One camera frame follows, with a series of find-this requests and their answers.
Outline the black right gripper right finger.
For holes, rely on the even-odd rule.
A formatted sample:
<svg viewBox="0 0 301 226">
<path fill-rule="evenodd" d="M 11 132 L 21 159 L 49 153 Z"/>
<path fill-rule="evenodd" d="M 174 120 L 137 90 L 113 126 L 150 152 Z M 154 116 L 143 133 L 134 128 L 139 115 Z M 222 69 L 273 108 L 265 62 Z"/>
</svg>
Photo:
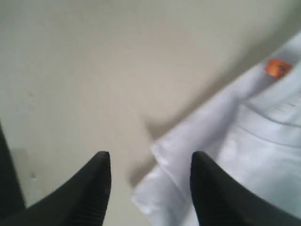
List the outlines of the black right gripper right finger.
<svg viewBox="0 0 301 226">
<path fill-rule="evenodd" d="M 299 226 L 301 220 L 256 196 L 205 152 L 191 159 L 191 198 L 201 226 Z"/>
</svg>

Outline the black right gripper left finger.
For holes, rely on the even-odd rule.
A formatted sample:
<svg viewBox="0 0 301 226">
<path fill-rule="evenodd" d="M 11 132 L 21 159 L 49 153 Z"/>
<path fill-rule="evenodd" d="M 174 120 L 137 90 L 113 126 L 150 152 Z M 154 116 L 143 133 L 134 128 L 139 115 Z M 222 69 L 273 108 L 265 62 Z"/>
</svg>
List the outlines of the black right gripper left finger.
<svg viewBox="0 0 301 226">
<path fill-rule="evenodd" d="M 2 226 L 101 226 L 111 193 L 109 152 L 97 152 L 73 177 Z"/>
</svg>

